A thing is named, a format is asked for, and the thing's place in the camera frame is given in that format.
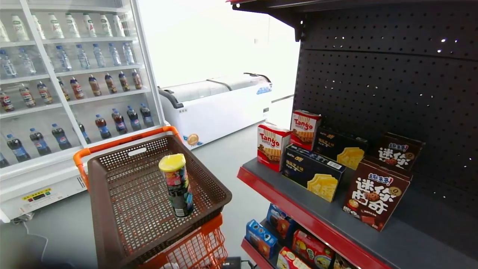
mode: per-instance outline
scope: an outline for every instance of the brown plastic basket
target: brown plastic basket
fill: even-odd
[[[145,152],[130,156],[143,148]],[[175,217],[158,169],[162,157],[176,153],[186,158],[195,207],[185,218]],[[94,157],[88,161],[88,173],[99,268],[143,264],[219,215],[232,198],[173,135]]]

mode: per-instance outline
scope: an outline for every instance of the red shelf edge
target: red shelf edge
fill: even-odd
[[[245,238],[240,246],[260,269],[275,269]]]
[[[288,197],[276,191],[269,183],[263,181],[244,167],[239,169],[237,177],[271,203],[277,205],[317,238],[329,243],[333,249],[356,266],[361,269],[390,269],[382,261],[320,221],[317,217],[310,215],[309,212],[303,210]]]

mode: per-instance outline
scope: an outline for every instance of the floor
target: floor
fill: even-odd
[[[268,121],[288,128],[293,99],[272,104]],[[229,256],[249,259],[240,247],[245,225],[251,219],[265,218],[269,202],[240,181],[239,167],[257,154],[257,125],[195,149],[199,160],[232,192],[232,201],[223,210],[221,227]],[[48,238],[43,263],[40,262],[45,238],[26,234],[22,224],[0,224],[0,268],[97,268],[91,205],[86,192],[64,199],[35,212],[28,221],[29,233]]]

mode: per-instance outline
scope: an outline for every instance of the refrigerator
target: refrigerator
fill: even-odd
[[[86,190],[78,150],[165,121],[135,0],[2,0],[0,21],[0,220],[9,222]]]

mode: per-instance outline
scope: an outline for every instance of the shopping cart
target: shopping cart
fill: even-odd
[[[81,158],[165,132],[159,138],[91,158],[88,175]],[[174,216],[158,169],[162,157],[183,153],[195,209]],[[220,231],[221,211],[231,192],[182,144],[176,128],[165,126],[78,151],[74,161],[91,197],[99,268],[219,269],[227,257]]]

